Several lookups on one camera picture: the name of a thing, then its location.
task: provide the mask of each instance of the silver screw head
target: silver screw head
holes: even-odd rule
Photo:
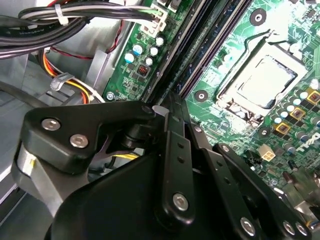
[[[173,203],[177,209],[180,211],[187,211],[189,208],[188,200],[181,193],[176,193],[173,195]]]
[[[240,219],[240,223],[241,223],[241,226],[242,226],[243,230],[249,236],[253,237],[254,235],[256,235],[255,227],[252,225],[252,223],[246,217],[242,217]]]
[[[86,136],[75,134],[70,138],[70,143],[75,148],[84,149],[86,146],[88,146],[89,141]]]
[[[283,222],[283,226],[284,226],[284,229],[290,233],[291,235],[295,235],[295,230],[294,228],[291,226],[291,224],[287,221],[284,221]]]
[[[111,91],[108,91],[106,93],[106,99],[109,100],[109,101],[113,101],[115,99],[115,94]]]
[[[302,235],[304,235],[304,236],[308,235],[307,230],[304,228],[304,226],[300,222],[296,222],[295,226],[299,230],[299,232],[302,233]]]
[[[202,132],[202,129],[199,126],[194,126],[194,130],[198,133]]]
[[[225,146],[225,145],[222,146],[222,149],[223,149],[223,151],[225,151],[225,152],[229,152],[229,148],[228,148],[227,146]]]
[[[41,125],[45,130],[48,131],[56,131],[59,128],[61,128],[61,124],[57,120],[52,118],[47,118],[43,120]]]

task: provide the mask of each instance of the motherboard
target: motherboard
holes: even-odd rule
[[[161,13],[153,25],[137,23],[130,34],[113,75],[104,91],[107,100],[138,100],[187,17],[194,0],[146,0],[144,4]]]
[[[228,144],[268,185],[281,188],[299,167],[313,172],[320,165],[320,6],[246,2],[202,70],[187,61],[180,78],[188,80],[176,90],[212,145]],[[204,60],[204,51],[197,54]]]

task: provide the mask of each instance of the red wire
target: red wire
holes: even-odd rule
[[[93,57],[90,57],[90,56],[80,56],[80,55],[74,55],[74,54],[71,54],[71,53],[68,53],[68,52],[65,52],[65,51],[62,51],[62,50],[59,50],[55,47],[51,47],[51,49],[57,53],[60,53],[64,56],[68,56],[68,57],[74,57],[74,58],[77,58],[77,59],[86,59],[86,60],[89,60],[89,59],[93,59]]]

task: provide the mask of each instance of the cable tie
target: cable tie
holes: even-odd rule
[[[65,82],[67,82],[73,78],[75,78],[75,76],[71,75],[68,72],[62,73],[62,74],[53,78],[52,82],[50,83],[50,88],[53,91],[57,92],[62,88],[62,86],[65,84]]]
[[[56,15],[58,17],[59,23],[63,26],[68,25],[69,19],[66,16],[64,16],[62,9],[61,9],[61,5],[60,4],[54,5],[54,9],[55,9]]]

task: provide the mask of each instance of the black mechanical arm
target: black mechanical arm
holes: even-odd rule
[[[145,154],[91,183],[97,158]],[[304,222],[226,144],[213,148],[186,102],[37,108],[12,175],[54,216],[51,240],[311,239]]]

